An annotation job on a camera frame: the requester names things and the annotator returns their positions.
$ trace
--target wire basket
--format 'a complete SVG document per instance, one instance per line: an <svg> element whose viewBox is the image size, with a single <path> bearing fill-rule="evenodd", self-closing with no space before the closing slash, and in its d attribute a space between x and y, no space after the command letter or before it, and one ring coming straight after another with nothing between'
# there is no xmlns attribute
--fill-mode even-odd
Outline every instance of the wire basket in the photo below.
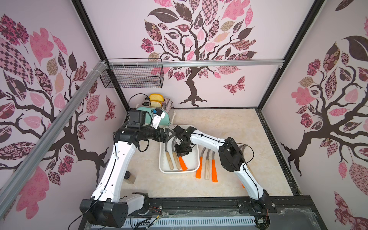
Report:
<svg viewBox="0 0 368 230"><path fill-rule="evenodd" d="M109 69L100 78L105 88L114 88L115 75L120 88L162 88L163 67L161 58L109 59Z"/></svg>

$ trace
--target butterfly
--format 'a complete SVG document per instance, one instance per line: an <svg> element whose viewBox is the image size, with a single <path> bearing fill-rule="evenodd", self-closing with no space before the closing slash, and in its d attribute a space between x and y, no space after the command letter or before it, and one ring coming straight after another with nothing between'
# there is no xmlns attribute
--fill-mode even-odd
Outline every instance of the butterfly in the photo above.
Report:
<svg viewBox="0 0 368 230"><path fill-rule="evenodd" d="M110 118L112 119L115 117L114 110L115 110L116 105L112 103L111 100L107 96L106 96L106 103L107 103L107 106L109 107L109 110L105 115L105 120L108 120Z"/></svg>
<svg viewBox="0 0 368 230"><path fill-rule="evenodd" d="M244 87L244 82L245 82L245 76L241 77L238 82L236 83L236 85L232 85L232 84L228 84L228 85L224 85L225 89L229 89L230 93L232 93L234 95L234 93L236 93L238 90L245 90Z"/></svg>

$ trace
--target orange handle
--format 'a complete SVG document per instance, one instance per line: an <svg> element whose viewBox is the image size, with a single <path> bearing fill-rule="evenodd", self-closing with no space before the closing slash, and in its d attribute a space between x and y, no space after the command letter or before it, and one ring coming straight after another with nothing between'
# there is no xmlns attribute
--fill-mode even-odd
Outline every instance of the orange handle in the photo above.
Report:
<svg viewBox="0 0 368 230"><path fill-rule="evenodd" d="M216 172L215 160L212 160L212 182L218 182L217 181L217 172Z"/></svg>
<svg viewBox="0 0 368 230"><path fill-rule="evenodd" d="M180 162L181 169L183 169L183 171L188 169L183 161L183 158L181 158L181 156L179 157L179 162Z"/></svg>
<svg viewBox="0 0 368 230"><path fill-rule="evenodd" d="M201 173L202 173L202 159L203 157L199 158L199 168L197 170L197 172L195 173L195 177L200 179L201 178Z"/></svg>

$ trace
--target plastic tray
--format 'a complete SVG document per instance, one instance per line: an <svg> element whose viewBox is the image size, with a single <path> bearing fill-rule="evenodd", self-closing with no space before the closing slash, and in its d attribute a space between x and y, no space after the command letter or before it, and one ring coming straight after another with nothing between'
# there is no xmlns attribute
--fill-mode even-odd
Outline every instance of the plastic tray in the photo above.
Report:
<svg viewBox="0 0 368 230"><path fill-rule="evenodd" d="M192 125L180 125L180 127L182 127L183 129L187 129L189 126ZM161 172L163 173L191 173L191 172L195 172L198 170L199 168L199 148L198 145L194 146L192 148L192 152L190 152L188 155L183 156L183 161L185 163L185 165L187 166L187 170L183 171L178 170L173 158L173 151L171 149L171 143L173 142L174 138L172 138L171 140L169 140L169 142L167 143L167 151L170 154L171 157L171 161L174 165L174 169L170 170L169 167L169 163L167 162L167 157L166 157L166 152L165 152L165 143L160 142L160 155L159 155L159 169Z"/></svg>

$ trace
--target aluminum rail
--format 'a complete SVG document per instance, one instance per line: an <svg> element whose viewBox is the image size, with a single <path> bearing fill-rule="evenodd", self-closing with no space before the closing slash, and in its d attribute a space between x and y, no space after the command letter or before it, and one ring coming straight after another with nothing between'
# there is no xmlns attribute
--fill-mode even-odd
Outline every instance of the aluminum rail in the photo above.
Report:
<svg viewBox="0 0 368 230"><path fill-rule="evenodd" d="M37 142L36 146L24 158L21 165L15 173L9 178L0 192L0 219L10 207L11 203L18 196L25 183L32 176L42 158L46 155L51 145L63 130L66 122L73 115L80 102L88 93L93 83L101 75L100 73L106 69L105 61L100 61L94 67L95 71L89 72L86 80L82 83L78 91L73 95L65 108L59 113L51 126Z"/></svg>

